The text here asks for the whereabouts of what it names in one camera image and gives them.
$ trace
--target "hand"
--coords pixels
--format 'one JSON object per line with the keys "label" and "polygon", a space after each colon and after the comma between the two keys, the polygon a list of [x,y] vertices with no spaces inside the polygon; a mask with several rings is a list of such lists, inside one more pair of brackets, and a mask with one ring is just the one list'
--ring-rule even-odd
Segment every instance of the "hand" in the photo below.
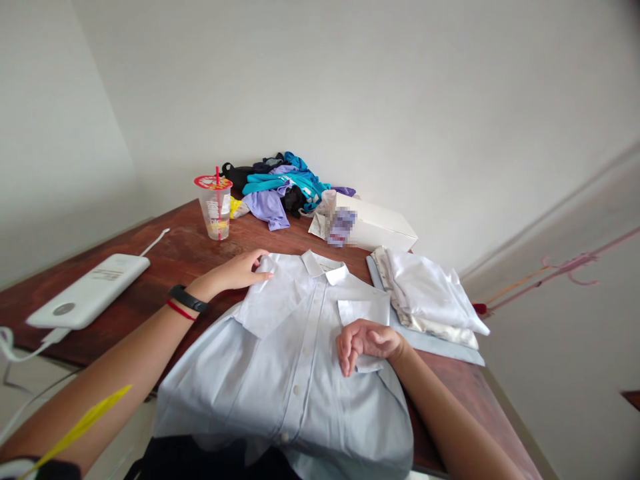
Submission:
{"label": "hand", "polygon": [[342,328],[335,344],[342,375],[350,377],[360,355],[386,359],[398,357],[404,347],[404,338],[391,327],[358,319]]}
{"label": "hand", "polygon": [[251,269],[259,267],[258,258],[268,254],[268,251],[262,249],[241,253],[194,280],[187,287],[186,292],[199,300],[208,302],[224,290],[240,289],[254,283],[267,281],[273,278],[272,273],[255,273]]}

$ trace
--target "white box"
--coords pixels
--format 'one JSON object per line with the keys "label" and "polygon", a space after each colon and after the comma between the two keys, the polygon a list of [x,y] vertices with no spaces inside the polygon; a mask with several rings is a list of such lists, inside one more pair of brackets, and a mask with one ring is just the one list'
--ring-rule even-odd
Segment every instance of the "white box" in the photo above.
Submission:
{"label": "white box", "polygon": [[348,242],[358,248],[374,251],[384,245],[387,248],[409,251],[418,240],[409,222],[398,212],[336,193],[329,224],[337,209],[357,213]]}

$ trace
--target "purple clothing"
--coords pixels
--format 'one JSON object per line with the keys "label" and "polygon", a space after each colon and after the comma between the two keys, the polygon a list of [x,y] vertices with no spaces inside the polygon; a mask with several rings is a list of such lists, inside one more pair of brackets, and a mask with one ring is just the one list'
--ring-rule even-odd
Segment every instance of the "purple clothing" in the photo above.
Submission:
{"label": "purple clothing", "polygon": [[288,180],[282,187],[273,190],[262,190],[248,194],[242,199],[257,219],[269,222],[269,231],[289,228],[291,224],[282,206],[280,197],[284,197],[293,182]]}
{"label": "purple clothing", "polygon": [[292,170],[298,170],[298,167],[294,167],[293,165],[279,165],[269,172],[270,175],[283,175],[284,173],[289,173]]}
{"label": "purple clothing", "polygon": [[332,190],[336,190],[338,193],[342,193],[348,197],[352,197],[355,195],[355,190],[349,187],[331,187]]}

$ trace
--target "forearm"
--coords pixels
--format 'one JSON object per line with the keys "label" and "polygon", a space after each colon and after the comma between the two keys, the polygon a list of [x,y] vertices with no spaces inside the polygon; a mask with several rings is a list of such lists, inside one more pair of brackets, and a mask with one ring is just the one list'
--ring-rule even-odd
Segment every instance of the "forearm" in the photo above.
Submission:
{"label": "forearm", "polygon": [[389,359],[413,400],[452,479],[501,480],[523,476],[473,416],[403,340]]}
{"label": "forearm", "polygon": [[[207,294],[200,292],[200,295],[204,299]],[[197,312],[186,307],[184,310],[197,316]],[[192,324],[168,306],[162,307],[28,419],[0,448],[0,462],[18,456],[44,455],[92,406],[132,385],[81,440],[57,456],[78,464],[86,474],[151,392]]]}

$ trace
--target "black wristband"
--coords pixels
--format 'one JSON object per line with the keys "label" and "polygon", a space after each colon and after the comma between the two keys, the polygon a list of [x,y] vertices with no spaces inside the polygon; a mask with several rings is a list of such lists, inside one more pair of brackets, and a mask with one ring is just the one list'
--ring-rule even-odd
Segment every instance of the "black wristband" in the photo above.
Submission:
{"label": "black wristband", "polygon": [[195,310],[200,313],[207,310],[209,304],[192,297],[190,294],[185,292],[185,288],[186,287],[184,285],[174,285],[171,290],[169,290],[169,294],[172,298],[175,298],[178,302],[182,303],[186,308],[190,308],[191,310]]}

